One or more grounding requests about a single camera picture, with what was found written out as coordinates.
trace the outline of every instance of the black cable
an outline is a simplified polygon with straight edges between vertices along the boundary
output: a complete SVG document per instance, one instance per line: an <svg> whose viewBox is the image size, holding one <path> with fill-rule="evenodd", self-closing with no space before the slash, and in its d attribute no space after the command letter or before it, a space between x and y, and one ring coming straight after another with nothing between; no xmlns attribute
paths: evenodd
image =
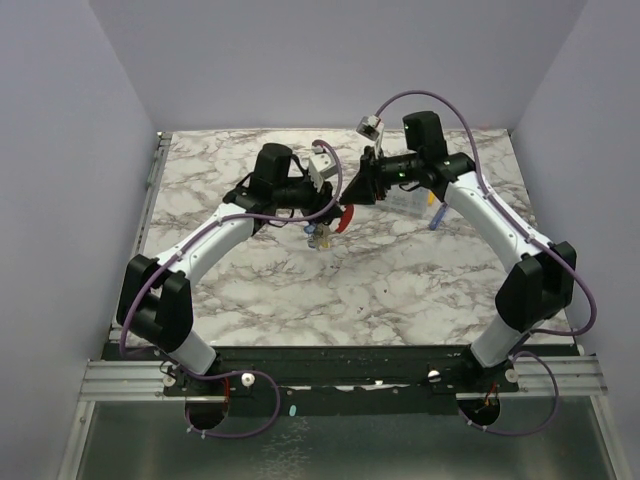
<svg viewBox="0 0 640 480"><path fill-rule="evenodd" d="M414 190L417 190L418 188L420 188L420 184L416 183L413 187L411 187L409 189L404 188L404 185L398 185L398 188L400 190L402 190L403 192L413 192Z"/></svg>
<svg viewBox="0 0 640 480"><path fill-rule="evenodd" d="M289 215L289 218L293 218L293 215L295 214L295 212L296 212L295 209L292 208L291 209L291 214ZM286 225L286 223L283 223L281 225L276 225L273 222L267 222L267 225L270 225L270 226L275 227L275 228L282 228L282 227L284 227Z"/></svg>
<svg viewBox="0 0 640 480"><path fill-rule="evenodd" d="M291 155L291 159L296 164L296 167L298 167L298 170L300 170L300 173L302 174L302 176L306 177L309 174L309 170L305 170L304 168L302 168L302 164L300 163L300 158L298 158L296 154L293 154Z"/></svg>

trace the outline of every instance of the glass panel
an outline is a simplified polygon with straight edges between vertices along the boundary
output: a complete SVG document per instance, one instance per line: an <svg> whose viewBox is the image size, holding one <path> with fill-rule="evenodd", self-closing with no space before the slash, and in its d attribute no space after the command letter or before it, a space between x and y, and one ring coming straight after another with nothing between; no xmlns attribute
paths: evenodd
<svg viewBox="0 0 640 480"><path fill-rule="evenodd" d="M503 400L496 423L540 422L550 400ZM98 405L79 478L154 479L613 479L589 398L564 399L543 433L501 438L460 417L282 417L248 440L186 433L176 403ZM260 419L231 418L225 430Z"/></svg>

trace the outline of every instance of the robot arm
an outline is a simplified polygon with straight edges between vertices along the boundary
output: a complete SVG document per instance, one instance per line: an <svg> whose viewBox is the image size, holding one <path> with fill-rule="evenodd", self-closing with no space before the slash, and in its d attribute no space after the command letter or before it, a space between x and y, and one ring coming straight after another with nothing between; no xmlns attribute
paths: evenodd
<svg viewBox="0 0 640 480"><path fill-rule="evenodd" d="M229 250L268 223L269 217L260 216L273 216L280 208L300 209L305 216L325 210L333 197L333 187L326 178L333 175L336 165L322 151L314 153L309 169L303 169L288 147L265 144L255 170L225 195L224 203L206 222L156 258L134 257L125 273L116 313L118 323L124 325L132 315L129 329L133 333L192 372L209 370L216 352L192 328L191 287ZM289 176L292 160L302 176ZM329 225L342 215L343 211L334 206L314 222ZM158 277L152 288L131 313L136 297L153 275Z"/></svg>
<svg viewBox="0 0 640 480"><path fill-rule="evenodd" d="M496 295L497 314L487 329L463 353L461 375L467 383L503 364L528 332L569 305L573 278L553 258L530 240L549 245L571 267L576 252L567 242L553 244L528 225L489 187L483 191L475 163L465 154L449 155L439 117L418 112L403 118L407 148L413 153L384 157L379 151L382 134L377 117L364 117L357 131L376 142L366 147L360 170L340 199L347 204L374 204L392 185L417 183L458 211L497 254L507 279ZM504 207L528 232L514 228L489 200Z"/></svg>

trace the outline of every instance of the cable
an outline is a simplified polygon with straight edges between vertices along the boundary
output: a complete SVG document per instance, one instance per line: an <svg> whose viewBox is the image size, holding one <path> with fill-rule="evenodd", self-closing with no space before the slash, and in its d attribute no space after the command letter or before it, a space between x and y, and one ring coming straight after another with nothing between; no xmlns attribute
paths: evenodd
<svg viewBox="0 0 640 480"><path fill-rule="evenodd" d="M217 380L223 380L225 378L229 378L229 377L234 377L237 375L242 375L244 373L251 373L253 375L257 375L259 377L262 377L264 379L266 379L271 386L274 388L275 393L276 393L276 406L273 409L273 413L271 414L271 417L269 417L269 420L267 420L265 423L263 423L262 425L260 425L258 428L254 429L254 430L250 430L248 432L243 432L243 433L218 433L218 432L214 432L211 430L199 430L197 428L195 428L193 426L193 424L191 423L191 418L189 416L189 410L187 409L186 413L185 413L185 419L187 420L187 423L189 424L189 428L187 429L187 432L191 432L191 431L195 431L201 435L207 436L207 437L212 437L212 438L235 438L235 439L239 439L239 438L249 438L249 437L254 437L256 435L258 435L259 433L264 432L267 428L269 428L271 425L274 424L274 422L276 421L276 419L278 418L278 414L280 413L280 405L281 405L281 399L280 399L280 390L278 390L278 384L276 383L276 381L269 375L267 375L264 372L261 372L259 370L239 370L239 371L235 371L235 372L229 372L229 373L222 373L220 375L198 375L196 373L190 372L186 369L183 368L183 371L189 375L190 377L193 377L197 380L202 380L204 382L208 382L208 381L217 381Z"/></svg>
<svg viewBox="0 0 640 480"><path fill-rule="evenodd" d="M533 245L535 245L540 250L545 252L547 255L553 258L556 262L558 262L562 266L562 268L564 268L567 272L569 272L569 275L573 277L573 279L576 281L576 283L580 286L580 288L586 295L587 301L589 302L589 308L591 309L591 314L589 316L589 321L582 328L579 328L578 330L569 330L569 331L556 331L556 330L548 330L545 328L537 328L537 329L531 330L530 333L546 333L549 335L558 335L561 337L573 337L573 336L583 335L587 333L589 330L591 330L596 323L596 318L598 317L598 307L596 305L596 300L595 300L595 297L593 296L593 292L587 286L586 282L580 276L580 274L578 274L578 272L576 272L575 269L571 267L571 265L565 262L556 252L551 250L547 245L540 242L535 237L532 237L527 231L527 229L524 228L522 225L520 225L520 223L515 218L513 218L511 214L500 204L500 202L498 202L498 200L494 198L494 195L490 194L489 186L487 185L487 183L484 180L484 177L482 176L482 165L480 163L480 155L478 154L478 147L476 145L475 138L473 137L473 133L471 132L471 127L467 123L467 120L464 118L462 113L460 113L460 111L455 106L453 106L451 102L449 102L446 98L436 93L429 92L427 90L407 90L406 92L401 92L401 93L398 93L397 95L394 95L389 100L384 102L380 106L378 111L375 113L376 117L380 117L384 109L387 108L391 103L395 102L399 98L406 97L407 95L426 95L427 97L432 97L432 98L435 98L436 100L439 100L440 102L444 103L447 107L449 107L449 109L451 109L451 111L460 120L460 123L462 123L462 126L467 136L469 137L469 143L471 144L471 151L473 153L473 160L476 163L476 175L478 176L478 183L480 184L480 188L484 192L484 195L486 196L486 198L495 207L495 209L498 210L498 212L500 212L500 214L504 217L504 219L513 228L515 228L520 234L522 234L524 238L528 239L527 241L530 241Z"/></svg>
<svg viewBox="0 0 640 480"><path fill-rule="evenodd" d="M518 358L520 358L520 357L531 357L531 358L533 358L540 365L542 365L544 367L544 369L549 373L549 378L551 379L551 383L553 384L553 409L551 410L551 413L549 414L547 419L544 422L542 422L540 425L538 425L537 427L532 428L531 430L524 430L522 432L510 432L508 430L500 430L500 429L497 429L497 428L490 428L490 427L487 427L486 425L479 425L479 424L473 422L472 420L470 420L469 417L467 417L462 410L458 410L460 415L467 421L467 425L469 425L470 427L473 427L473 428L475 428L477 430L480 430L482 432L491 433L493 435L499 435L501 437L526 437L527 435L533 435L535 433L541 432L542 430L547 428L549 425L551 425L551 423L555 420L556 416L558 415L558 410L560 408L560 391L558 390L558 381L556 380L555 375L551 371L551 368L549 368L549 365L547 365L535 353L531 353L531 352L527 352L527 351L518 352L511 358L511 361L513 363L515 363L516 360L518 360Z"/></svg>

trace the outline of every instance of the screw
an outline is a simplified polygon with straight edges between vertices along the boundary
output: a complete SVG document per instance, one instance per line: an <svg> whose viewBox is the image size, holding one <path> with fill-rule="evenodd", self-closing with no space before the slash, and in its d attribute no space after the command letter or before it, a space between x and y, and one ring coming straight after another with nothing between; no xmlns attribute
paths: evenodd
<svg viewBox="0 0 640 480"><path fill-rule="evenodd" d="M429 380L429 383L438 383L442 377L440 376L440 372L437 370L431 370L428 374L427 374L427 379Z"/></svg>
<svg viewBox="0 0 640 480"><path fill-rule="evenodd" d="M176 379L169 375L165 375L164 378L162 379L162 384L165 387L173 387L176 384Z"/></svg>
<svg viewBox="0 0 640 480"><path fill-rule="evenodd" d="M516 372L513 368L510 368L509 370L504 372L504 378L506 378L507 382L509 383L516 383L518 381L518 372Z"/></svg>

